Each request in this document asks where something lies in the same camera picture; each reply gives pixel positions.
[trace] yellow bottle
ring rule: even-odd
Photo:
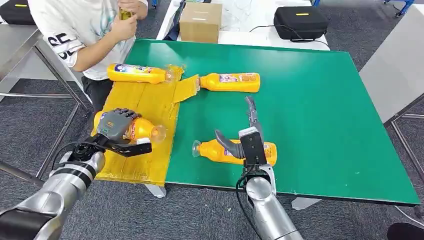
[[[211,73],[200,77],[200,87],[210,91],[257,93],[260,86],[259,73]]]
[[[231,142],[238,144],[240,140],[230,140]],[[264,142],[263,148],[265,150],[265,157],[271,166],[274,166],[277,162],[277,146],[272,142]],[[228,164],[243,164],[243,159],[235,158],[228,150],[219,144],[214,139],[207,142],[199,142],[195,140],[193,142],[193,157],[206,157],[214,162],[228,163]]]
[[[100,120],[106,112],[99,111],[94,116],[94,127],[97,128]],[[128,130],[123,136],[125,139],[134,140],[149,138],[152,143],[158,144],[167,136],[167,129],[163,125],[153,125],[150,121],[143,117],[138,117],[132,121]]]
[[[130,11],[125,11],[121,8],[119,8],[119,19],[120,20],[127,20],[133,16],[133,13]]]
[[[110,80],[115,82],[158,84],[172,81],[174,71],[172,68],[163,70],[158,67],[150,66],[111,64],[107,68],[107,76]]]

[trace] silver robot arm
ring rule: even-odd
[[[246,97],[249,111],[249,128],[238,132],[240,143],[231,143],[219,130],[217,141],[233,156],[243,161],[242,176],[236,184],[236,195],[247,220],[261,240],[303,240],[286,210],[277,199],[273,167],[268,164],[264,151],[262,127],[258,121],[256,105],[252,97]],[[252,207],[254,224],[246,213],[239,197],[238,188],[247,193]]]
[[[42,188],[15,207],[0,214],[0,239],[58,240],[69,213],[83,198],[105,165],[105,155],[98,151],[88,161],[69,161],[65,153],[63,166],[50,173]]]
[[[136,117],[133,111],[120,108],[102,116],[97,134],[66,152],[38,192],[0,211],[0,240],[58,240],[75,203],[105,166],[105,149],[125,157],[152,151],[148,138],[133,145],[121,144]]]

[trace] human hand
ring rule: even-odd
[[[139,0],[118,0],[118,6],[131,13],[138,13],[140,8]]]
[[[136,35],[137,30],[137,14],[127,20],[120,20],[120,15],[117,14],[112,23],[110,34],[116,39],[116,42],[124,41]]]

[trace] green table top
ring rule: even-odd
[[[347,52],[138,39],[126,63],[195,74],[257,72],[263,137],[277,145],[280,193],[418,205],[419,198]],[[167,183],[233,188],[242,166],[193,158],[194,140],[249,126],[248,93],[200,92],[180,105]]]

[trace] black carrying case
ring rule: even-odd
[[[0,16],[8,24],[35,25],[28,0],[9,0],[0,6]]]
[[[274,25],[282,39],[315,40],[327,32],[329,21],[316,7],[284,6],[275,11]]]

